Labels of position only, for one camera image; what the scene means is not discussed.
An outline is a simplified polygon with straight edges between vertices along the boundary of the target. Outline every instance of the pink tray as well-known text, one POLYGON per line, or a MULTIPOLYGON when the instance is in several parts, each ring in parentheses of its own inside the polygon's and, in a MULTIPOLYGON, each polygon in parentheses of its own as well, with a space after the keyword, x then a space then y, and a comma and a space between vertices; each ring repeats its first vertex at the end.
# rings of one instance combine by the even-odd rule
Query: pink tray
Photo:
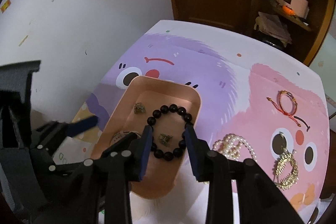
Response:
MULTIPOLYGON (((192 122, 196 123, 201 98, 194 88, 146 76, 134 78, 112 113, 98 143, 94 146, 91 157, 99 158, 101 153, 110 146, 113 136, 120 131, 137 131, 141 134, 152 112, 160 109, 162 105, 170 104, 185 107, 193 116, 192 122), (134 114, 134 105, 139 102, 145 106, 146 113, 134 114)), ((157 119, 153 136, 158 149, 172 152, 177 148, 182 139, 184 124, 185 122, 177 113, 169 112, 157 119), (173 136, 169 147, 159 143, 160 134, 173 136)), ((151 153, 145 177, 142 182, 132 183, 132 192, 148 199, 167 195, 175 185, 175 178, 186 154, 185 151, 183 157, 167 162, 164 159, 155 158, 151 153)))

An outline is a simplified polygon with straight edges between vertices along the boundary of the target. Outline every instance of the purple cartoon character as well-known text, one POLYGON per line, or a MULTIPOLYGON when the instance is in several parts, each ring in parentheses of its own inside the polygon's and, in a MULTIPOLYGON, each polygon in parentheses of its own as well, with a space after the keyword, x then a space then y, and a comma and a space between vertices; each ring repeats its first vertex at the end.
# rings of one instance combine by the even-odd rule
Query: purple cartoon character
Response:
MULTIPOLYGON (((202 108, 195 130, 198 137, 209 144, 233 114, 235 78, 223 57, 200 41, 169 34, 145 34, 109 70, 86 100, 89 113, 100 118, 101 131, 125 89, 138 75, 196 88, 202 108)), ((80 113, 76 117, 84 118, 80 113)))

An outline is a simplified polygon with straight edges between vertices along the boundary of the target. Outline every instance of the pearl necklace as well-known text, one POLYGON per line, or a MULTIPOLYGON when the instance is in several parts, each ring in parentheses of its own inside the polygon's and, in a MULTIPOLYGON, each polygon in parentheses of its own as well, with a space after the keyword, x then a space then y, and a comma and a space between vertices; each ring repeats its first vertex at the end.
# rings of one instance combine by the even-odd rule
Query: pearl necklace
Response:
POLYGON ((221 153, 228 159, 238 160, 240 157, 239 150, 242 145, 249 150, 252 159, 257 162, 257 156, 251 145, 246 139, 235 134, 226 135, 223 140, 216 141, 213 144, 212 149, 221 153))

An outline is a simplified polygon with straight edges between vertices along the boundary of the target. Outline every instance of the red cartoon nose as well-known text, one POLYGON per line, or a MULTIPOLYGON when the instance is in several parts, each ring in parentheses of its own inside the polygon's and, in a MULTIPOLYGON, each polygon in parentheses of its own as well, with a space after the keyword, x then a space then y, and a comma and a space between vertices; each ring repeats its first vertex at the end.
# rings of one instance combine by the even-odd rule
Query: red cartoon nose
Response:
POLYGON ((159 78, 160 72, 156 69, 151 69, 147 71, 145 75, 153 78, 159 78))
POLYGON ((301 130, 296 131, 295 140, 298 145, 302 145, 305 141, 305 136, 301 130))

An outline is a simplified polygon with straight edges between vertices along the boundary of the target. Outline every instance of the gold bracelet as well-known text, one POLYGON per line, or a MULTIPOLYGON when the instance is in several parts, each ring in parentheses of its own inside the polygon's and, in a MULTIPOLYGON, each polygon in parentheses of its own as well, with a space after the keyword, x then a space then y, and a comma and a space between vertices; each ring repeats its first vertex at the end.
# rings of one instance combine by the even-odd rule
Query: gold bracelet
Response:
POLYGON ((277 162, 275 173, 277 177, 277 182, 275 182, 275 185, 282 190, 288 190, 292 187, 293 184, 296 184, 299 180, 299 170, 297 167, 297 162, 294 159, 295 153, 295 150, 290 153, 286 148, 284 148, 283 153, 280 155, 280 159, 277 162), (281 179, 279 181, 279 177, 282 174, 287 163, 290 163, 290 165, 292 166, 292 170, 284 179, 281 179))

